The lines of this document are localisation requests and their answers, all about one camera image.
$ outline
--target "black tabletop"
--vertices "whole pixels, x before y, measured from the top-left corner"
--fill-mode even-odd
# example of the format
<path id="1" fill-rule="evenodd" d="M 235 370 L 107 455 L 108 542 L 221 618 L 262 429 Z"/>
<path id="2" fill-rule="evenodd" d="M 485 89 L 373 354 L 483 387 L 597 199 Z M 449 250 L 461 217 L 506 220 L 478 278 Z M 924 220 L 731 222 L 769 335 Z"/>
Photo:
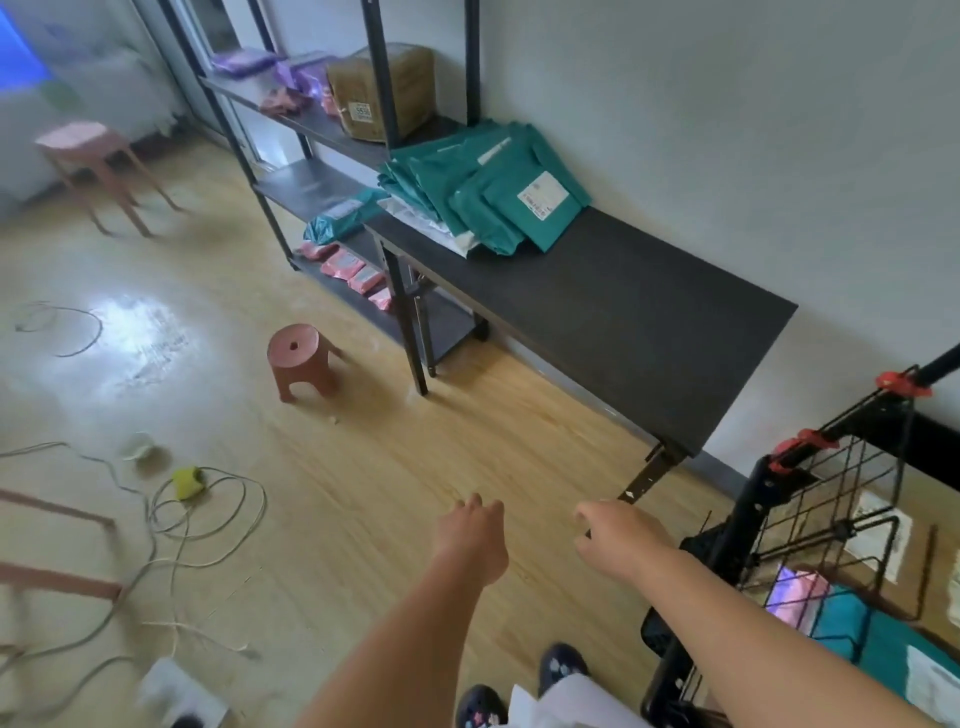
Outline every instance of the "black tabletop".
<path id="1" fill-rule="evenodd" d="M 794 303 L 593 207 L 546 254 L 448 251 L 390 215 L 389 247 L 624 417 L 698 452 Z"/>

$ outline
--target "black metal frame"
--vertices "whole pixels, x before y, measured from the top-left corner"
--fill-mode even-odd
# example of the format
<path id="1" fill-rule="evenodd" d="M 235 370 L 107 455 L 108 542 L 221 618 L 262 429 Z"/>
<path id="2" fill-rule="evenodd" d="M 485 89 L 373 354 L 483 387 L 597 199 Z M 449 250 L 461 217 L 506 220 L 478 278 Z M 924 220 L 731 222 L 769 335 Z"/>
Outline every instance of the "black metal frame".
<path id="1" fill-rule="evenodd" d="M 480 117 L 479 0 L 464 1 L 467 13 L 466 53 L 468 72 L 468 122 L 470 124 L 474 124 L 479 120 Z M 260 8 L 258 1 L 247 0 L 247 2 L 248 6 L 250 7 L 253 20 L 256 24 L 257 31 L 260 35 L 260 40 L 263 43 L 263 47 L 268 51 L 276 52 L 276 45 L 271 38 L 267 21 L 264 18 L 263 11 Z M 217 122 L 222 128 L 224 137 L 227 139 L 231 151 L 237 158 L 237 162 L 240 164 L 244 176 L 247 178 L 247 182 L 250 185 L 253 194 L 256 196 L 256 200 L 259 202 L 260 208 L 270 224 L 270 228 L 276 237 L 276 241 L 279 244 L 280 249 L 283 251 L 284 257 L 286 257 L 291 268 L 298 270 L 298 266 L 295 265 L 293 261 L 293 252 L 286 241 L 283 231 L 280 229 L 280 226 L 276 220 L 276 216 L 268 204 L 267 198 L 256 189 L 256 175 L 254 174 L 251 164 L 244 154 L 243 146 L 240 144 L 240 141 L 237 139 L 236 134 L 233 132 L 232 127 L 227 121 L 224 110 L 220 106 L 216 91 L 204 83 L 204 80 L 206 79 L 206 72 L 201 66 L 200 60 L 198 59 L 193 46 L 190 45 L 190 41 L 187 38 L 182 25 L 180 24 L 180 19 L 178 18 L 176 11 L 173 9 L 170 0 L 159 0 L 159 3 L 164 17 L 173 30 L 180 49 L 187 58 L 187 61 L 190 65 L 190 70 L 195 76 L 198 77 L 198 79 L 201 80 L 201 87 L 204 90 L 206 99 L 213 108 L 213 112 L 217 118 Z M 396 106 L 394 103 L 393 86 L 390 78 L 390 65 L 387 57 L 386 40 L 384 38 L 383 24 L 380 18 L 380 5 L 379 0 L 361 0 L 360 4 L 363 10 L 364 24 L 367 30 L 367 43 L 370 48 L 373 75 L 377 85 L 377 97 L 383 114 L 384 127 L 387 136 L 387 149 L 389 152 L 389 150 L 399 147 L 402 140 L 399 136 L 399 129 L 396 121 Z M 308 137 L 300 132 L 296 132 L 296 134 L 304 158 L 315 158 Z M 413 325 L 409 318 L 409 295 L 413 295 L 415 297 L 415 312 L 417 314 L 417 320 L 420 327 L 420 340 L 423 347 L 423 359 L 426 362 L 427 370 L 429 371 L 430 375 L 436 376 L 437 357 L 434 353 L 433 340 L 430 336 L 430 319 L 427 310 L 428 306 L 426 299 L 421 295 L 430 287 L 430 283 L 429 281 L 421 281 L 419 287 L 416 285 L 414 286 L 415 292 L 408 295 L 408 291 L 403 279 L 403 275 L 400 272 L 400 266 L 399 262 L 396 260 L 396 256 L 387 256 L 381 251 L 381 258 L 383 259 L 384 270 L 388 274 L 388 282 L 394 295 L 397 318 L 399 321 L 401 335 L 405 343 L 405 348 L 409 354 L 411 350 L 410 344 L 412 342 L 413 351 L 418 350 L 417 336 L 413 331 Z M 486 321 L 484 321 L 482 317 L 478 317 L 476 314 L 474 314 L 474 336 L 485 340 L 487 338 L 488 331 L 489 327 Z M 425 395 L 426 383 L 425 381 L 421 381 L 422 371 L 420 371 L 419 359 L 417 362 L 417 371 L 414 373 L 414 379 L 417 381 L 418 390 L 420 393 Z"/>
<path id="2" fill-rule="evenodd" d="M 929 387 L 944 376 L 957 371 L 957 369 L 960 369 L 960 345 L 945 352 L 926 366 L 913 368 L 905 374 L 918 387 Z M 871 518 L 883 515 L 883 512 L 891 510 L 893 504 L 896 503 L 899 496 L 903 465 L 904 463 L 912 464 L 908 456 L 910 453 L 910 433 L 915 419 L 912 397 L 902 396 L 891 391 L 877 390 L 818 430 L 824 440 L 829 442 L 840 442 L 844 438 L 853 438 L 857 442 L 868 443 L 878 429 L 884 432 L 884 438 L 888 446 L 892 448 L 890 451 L 897 456 L 896 485 L 891 506 L 869 514 Z M 898 433 L 896 436 L 893 435 L 894 430 L 890 426 L 891 422 L 897 423 L 895 425 Z M 960 445 L 958 440 L 960 440 L 960 436 L 954 433 L 951 451 L 956 451 L 956 446 Z M 785 558 L 791 552 L 791 549 L 797 551 L 811 546 L 819 546 L 822 543 L 828 544 L 831 540 L 843 543 L 850 538 L 852 533 L 856 532 L 857 524 L 862 523 L 863 519 L 854 520 L 848 514 L 846 518 L 831 520 L 832 532 L 823 531 L 804 535 L 802 538 L 798 537 L 796 540 L 788 541 L 780 550 L 755 552 L 759 534 L 770 526 L 767 519 L 771 510 L 788 503 L 797 494 L 802 496 L 804 492 L 808 492 L 821 482 L 801 467 L 821 451 L 821 448 L 809 441 L 800 442 L 776 457 L 767 455 L 756 462 L 731 515 L 720 526 L 702 534 L 704 536 L 709 534 L 711 538 L 715 539 L 707 558 L 704 559 L 704 563 L 710 570 L 732 586 L 742 585 L 744 575 L 750 573 L 750 570 L 755 568 L 762 558 L 781 556 Z M 773 460 L 776 460 L 778 464 L 776 470 L 771 469 Z M 856 474 L 859 476 L 860 463 L 857 463 L 856 467 Z M 852 496 L 851 491 L 843 493 L 842 481 L 841 495 Z M 884 520 L 871 522 L 871 525 L 886 523 L 891 524 L 890 534 L 885 553 L 876 569 L 876 581 L 873 585 L 875 592 L 878 592 L 882 583 L 886 561 L 889 559 L 891 545 L 896 538 L 897 519 L 889 516 Z M 854 658 L 859 649 L 862 648 L 862 641 L 866 638 L 872 613 L 873 610 L 868 610 L 868 616 L 860 626 L 858 636 L 860 639 L 853 646 Z M 669 634 L 668 640 L 660 664 L 641 703 L 641 713 L 657 728 L 715 723 L 722 716 L 716 714 L 705 715 L 700 709 L 695 708 L 692 702 L 684 700 L 695 672 L 695 665 L 676 637 Z"/>
<path id="3" fill-rule="evenodd" d="M 256 5 L 256 0 L 249 0 L 249 2 L 251 11 L 253 12 L 253 17 L 256 20 L 257 30 L 261 34 L 261 39 L 268 50 L 273 50 L 274 44 L 270 40 L 266 23 L 263 19 L 263 15 L 260 13 L 259 7 Z M 183 26 L 180 25 L 180 19 L 177 17 L 176 11 L 174 11 L 173 6 L 170 4 L 170 0 L 159 0 L 159 3 L 160 9 L 163 11 L 163 16 L 166 18 L 167 23 L 169 23 L 170 29 L 173 31 L 174 37 L 177 39 L 177 43 L 180 45 L 181 51 L 186 56 L 187 62 L 190 64 L 190 70 L 193 71 L 194 75 L 198 79 L 206 78 L 206 71 L 201 66 L 200 59 L 197 58 L 197 54 L 194 51 L 193 46 L 190 45 L 190 40 L 186 36 L 186 32 L 183 30 Z M 251 167 L 250 162 L 247 160 L 247 155 L 244 154 L 243 147 L 240 145 L 240 141 L 237 139 L 236 134 L 233 133 L 233 128 L 227 121 L 227 115 L 224 114 L 223 107 L 220 106 L 220 100 L 206 84 L 201 84 L 201 87 L 204 89 L 206 100 L 213 108 L 213 114 L 217 117 L 217 123 L 220 124 L 221 132 L 223 132 L 223 135 L 227 138 L 227 143 L 230 145 L 230 150 L 237 158 L 237 162 L 240 164 L 240 168 L 243 170 L 244 176 L 247 178 L 247 183 L 250 185 L 251 191 L 256 196 L 256 200 L 260 203 L 260 209 L 263 211 L 263 216 L 267 218 L 267 222 L 270 224 L 270 229 L 274 232 L 276 242 L 283 251 L 283 256 L 287 259 L 287 262 L 290 263 L 290 259 L 293 257 L 293 252 L 290 250 L 290 246 L 287 244 L 287 239 L 284 237 L 283 231 L 280 229 L 280 225 L 276 221 L 274 212 L 270 209 L 267 198 L 257 192 L 254 188 L 254 185 L 256 184 L 256 175 L 253 173 L 253 168 Z M 306 138 L 303 137 L 302 134 L 298 134 L 298 137 L 300 138 L 300 145 L 305 147 L 305 150 L 309 149 L 309 143 L 306 141 Z M 296 267 L 293 265 L 293 263 L 290 263 L 290 267 L 296 270 Z"/>

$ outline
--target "red plastic stool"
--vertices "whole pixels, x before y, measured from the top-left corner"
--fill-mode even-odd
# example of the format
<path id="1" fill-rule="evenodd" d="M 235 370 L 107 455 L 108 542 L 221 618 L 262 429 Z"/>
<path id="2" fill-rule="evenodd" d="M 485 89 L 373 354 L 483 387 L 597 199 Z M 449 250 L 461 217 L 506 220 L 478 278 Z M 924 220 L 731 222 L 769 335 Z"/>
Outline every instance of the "red plastic stool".
<path id="1" fill-rule="evenodd" d="M 274 370 L 280 401 L 292 402 L 290 385 L 295 381 L 313 384 L 324 397 L 337 391 L 337 379 L 330 369 L 329 353 L 341 359 L 344 353 L 309 324 L 291 324 L 270 338 L 267 361 Z"/>

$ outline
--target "slipper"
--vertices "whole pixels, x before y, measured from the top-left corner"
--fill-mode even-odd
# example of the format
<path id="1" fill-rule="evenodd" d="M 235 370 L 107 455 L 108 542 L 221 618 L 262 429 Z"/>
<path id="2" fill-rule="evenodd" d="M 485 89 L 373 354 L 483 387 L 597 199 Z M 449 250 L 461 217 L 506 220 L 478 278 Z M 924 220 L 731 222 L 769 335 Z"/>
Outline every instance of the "slipper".
<path id="1" fill-rule="evenodd" d="M 454 728 L 484 728 L 506 724 L 507 706 L 488 685 L 474 685 L 457 703 Z"/>
<path id="2" fill-rule="evenodd" d="M 540 658 L 540 686 L 537 697 L 543 697 L 550 688 L 575 673 L 589 677 L 590 671 L 584 656 L 569 644 L 551 644 Z"/>

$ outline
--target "cardboard box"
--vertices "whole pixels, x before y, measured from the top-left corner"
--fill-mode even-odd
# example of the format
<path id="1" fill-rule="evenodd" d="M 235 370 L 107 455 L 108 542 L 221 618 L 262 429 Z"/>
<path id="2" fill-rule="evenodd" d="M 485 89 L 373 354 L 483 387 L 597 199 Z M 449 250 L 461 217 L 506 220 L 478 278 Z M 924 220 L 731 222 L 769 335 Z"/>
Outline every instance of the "cardboard box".
<path id="1" fill-rule="evenodd" d="M 394 106 L 400 137 L 406 137 L 437 113 L 433 51 L 418 45 L 387 43 Z M 340 110 L 344 130 L 354 139 L 387 139 L 376 95 L 370 49 L 326 67 L 326 77 Z"/>

